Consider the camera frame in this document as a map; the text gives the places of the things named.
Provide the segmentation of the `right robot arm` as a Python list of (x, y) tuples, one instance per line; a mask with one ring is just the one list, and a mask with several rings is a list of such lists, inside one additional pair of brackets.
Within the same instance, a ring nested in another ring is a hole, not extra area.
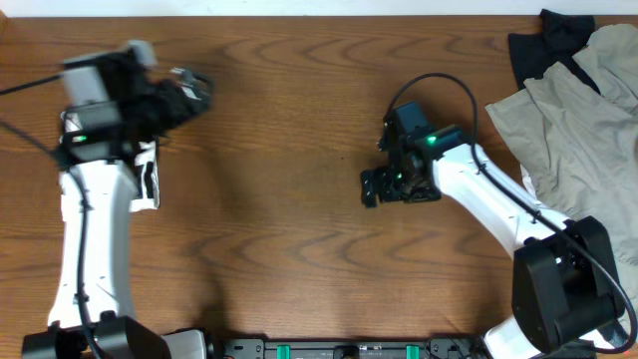
[(629, 309), (600, 221), (532, 198), (457, 127), (388, 123), (378, 146), (389, 162), (361, 173), (365, 206), (450, 197), (513, 261), (512, 314), (483, 335), (482, 356), (573, 358), (634, 344), (615, 326)]

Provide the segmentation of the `white t-shirt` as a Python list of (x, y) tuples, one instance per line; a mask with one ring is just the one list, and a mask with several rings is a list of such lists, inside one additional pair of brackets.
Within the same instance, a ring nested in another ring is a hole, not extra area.
[(157, 210), (160, 207), (159, 141), (140, 142), (142, 152), (135, 158), (138, 173), (138, 194), (132, 200), (130, 212)]

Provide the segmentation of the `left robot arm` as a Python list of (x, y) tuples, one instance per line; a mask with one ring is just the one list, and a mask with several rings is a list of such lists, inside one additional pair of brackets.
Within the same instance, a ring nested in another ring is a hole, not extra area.
[(152, 55), (130, 49), (68, 61), (71, 99), (54, 152), (62, 167), (63, 264), (48, 327), (24, 337), (24, 358), (206, 358), (200, 329), (159, 335), (135, 317), (129, 275), (131, 204), (142, 193), (142, 145), (205, 113), (212, 83), (176, 68), (153, 82)]

